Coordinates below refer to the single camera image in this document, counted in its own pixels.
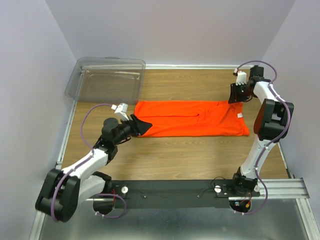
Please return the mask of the orange t shirt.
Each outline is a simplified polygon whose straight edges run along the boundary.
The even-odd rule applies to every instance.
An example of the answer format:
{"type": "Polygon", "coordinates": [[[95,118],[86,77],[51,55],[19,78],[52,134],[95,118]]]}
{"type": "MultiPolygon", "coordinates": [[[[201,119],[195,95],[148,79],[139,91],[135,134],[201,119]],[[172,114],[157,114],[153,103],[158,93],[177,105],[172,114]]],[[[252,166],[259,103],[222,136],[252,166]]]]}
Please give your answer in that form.
{"type": "Polygon", "coordinates": [[[242,137],[243,104],[228,101],[140,101],[134,115],[152,127],[144,137],[242,137]]]}

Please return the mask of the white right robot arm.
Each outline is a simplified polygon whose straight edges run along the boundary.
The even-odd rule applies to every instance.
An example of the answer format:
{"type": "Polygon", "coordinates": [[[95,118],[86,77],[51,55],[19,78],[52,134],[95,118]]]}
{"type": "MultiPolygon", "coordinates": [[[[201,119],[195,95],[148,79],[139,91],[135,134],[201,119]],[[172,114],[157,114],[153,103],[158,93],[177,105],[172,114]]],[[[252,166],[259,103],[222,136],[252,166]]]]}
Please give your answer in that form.
{"type": "Polygon", "coordinates": [[[235,68],[235,83],[230,85],[229,104],[244,103],[257,98],[260,110],[253,125],[254,142],[244,163],[233,175],[230,191],[241,196],[252,193],[261,180],[260,171],[272,148],[287,134],[294,104],[285,101],[274,88],[274,79],[264,77],[264,68],[254,65],[249,76],[235,68]]]}

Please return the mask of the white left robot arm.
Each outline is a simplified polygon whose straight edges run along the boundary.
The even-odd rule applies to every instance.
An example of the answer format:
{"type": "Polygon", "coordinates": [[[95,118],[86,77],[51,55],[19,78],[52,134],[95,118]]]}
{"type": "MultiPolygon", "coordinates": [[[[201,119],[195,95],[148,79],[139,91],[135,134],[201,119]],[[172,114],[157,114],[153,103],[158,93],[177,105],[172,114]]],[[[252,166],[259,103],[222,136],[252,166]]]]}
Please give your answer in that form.
{"type": "Polygon", "coordinates": [[[152,126],[134,114],[128,120],[107,118],[100,137],[86,156],[69,167],[53,168],[47,173],[35,209],[51,216],[55,222],[67,222],[86,199],[96,195],[107,197],[111,177],[98,170],[114,159],[118,145],[131,137],[143,136],[152,126]]]}

